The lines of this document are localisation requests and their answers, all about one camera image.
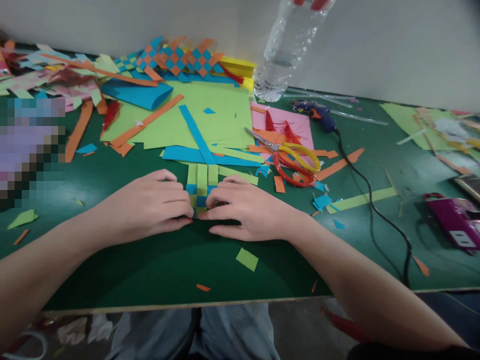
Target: yellow scissors handle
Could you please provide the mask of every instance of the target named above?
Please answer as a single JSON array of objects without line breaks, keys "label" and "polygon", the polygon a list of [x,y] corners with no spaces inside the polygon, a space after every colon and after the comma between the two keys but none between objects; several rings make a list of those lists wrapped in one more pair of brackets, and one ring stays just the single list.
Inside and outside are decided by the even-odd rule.
[{"label": "yellow scissors handle", "polygon": [[[311,161],[313,162],[313,166],[315,167],[311,167],[310,165],[308,165],[301,157],[300,155],[294,151],[293,149],[297,149],[299,150],[300,152],[304,153],[305,155],[307,155]],[[283,145],[280,145],[278,147],[278,150],[279,151],[283,151],[291,156],[293,156],[293,158],[298,161],[298,163],[301,165],[302,168],[304,169],[307,169],[309,172],[311,172],[312,174],[315,174],[315,173],[318,173],[320,171],[320,161],[319,159],[314,155],[313,152],[311,152],[309,149],[307,149],[305,146],[302,146],[302,145],[298,145],[298,144],[294,144],[294,143],[291,143],[291,142],[284,142]]]}]

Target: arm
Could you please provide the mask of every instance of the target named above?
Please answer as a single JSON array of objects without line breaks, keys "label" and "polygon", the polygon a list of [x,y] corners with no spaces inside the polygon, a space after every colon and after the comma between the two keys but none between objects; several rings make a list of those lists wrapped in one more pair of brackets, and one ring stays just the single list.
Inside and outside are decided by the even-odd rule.
[{"label": "arm", "polygon": [[0,354],[89,256],[109,246],[178,230],[190,224],[193,215],[182,184],[171,172],[159,170],[2,259]]},{"label": "arm", "polygon": [[[216,206],[217,202],[228,205]],[[210,232],[243,241],[289,241],[325,280],[352,319],[376,342],[406,350],[466,347],[463,340],[397,279],[317,223],[234,175],[212,190],[204,220],[235,219]]]}]

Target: pixelated area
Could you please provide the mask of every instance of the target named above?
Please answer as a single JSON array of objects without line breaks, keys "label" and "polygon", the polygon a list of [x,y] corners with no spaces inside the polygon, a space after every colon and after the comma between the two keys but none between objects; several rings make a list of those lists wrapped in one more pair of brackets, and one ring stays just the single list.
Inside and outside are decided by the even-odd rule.
[{"label": "pixelated area", "polygon": [[0,210],[42,199],[65,179],[64,117],[63,98],[0,98]]}]

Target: red scissors handle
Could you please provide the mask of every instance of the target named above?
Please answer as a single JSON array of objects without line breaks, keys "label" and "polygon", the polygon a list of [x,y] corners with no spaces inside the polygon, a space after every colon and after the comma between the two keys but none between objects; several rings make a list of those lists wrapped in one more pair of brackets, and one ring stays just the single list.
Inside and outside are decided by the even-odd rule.
[{"label": "red scissors handle", "polygon": [[[284,158],[283,156],[280,156],[278,151],[274,152],[273,153],[273,163],[275,164],[275,169],[276,171],[278,172],[278,174],[283,178],[285,179],[286,181],[288,181],[290,184],[292,184],[293,186],[296,186],[296,187],[299,187],[299,188],[307,188],[307,187],[310,187],[312,186],[313,184],[315,184],[315,176],[308,170],[304,169],[303,167],[301,166],[298,166],[296,163],[294,163],[293,161],[288,161],[286,158]],[[296,181],[294,180],[293,178],[291,178],[290,176],[288,176],[282,169],[282,166],[280,165],[280,163],[288,166],[289,168],[292,168],[293,170],[295,170],[299,175],[301,174],[302,175],[302,179],[303,179],[303,182],[300,182],[300,181]]]}]

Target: hand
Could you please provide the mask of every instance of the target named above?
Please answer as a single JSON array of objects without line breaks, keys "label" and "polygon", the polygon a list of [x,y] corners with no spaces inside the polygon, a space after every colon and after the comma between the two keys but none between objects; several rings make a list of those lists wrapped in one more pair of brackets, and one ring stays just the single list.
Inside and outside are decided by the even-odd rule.
[{"label": "hand", "polygon": [[[217,206],[217,202],[228,203]],[[212,234],[243,241],[282,239],[291,241],[298,237],[310,216],[277,199],[262,189],[251,185],[238,175],[226,177],[206,199],[210,210],[199,215],[201,220],[233,219],[241,225],[216,225]]]},{"label": "hand", "polygon": [[71,220],[91,229],[92,241],[101,249],[181,229],[193,216],[188,192],[163,169],[132,181]]}]

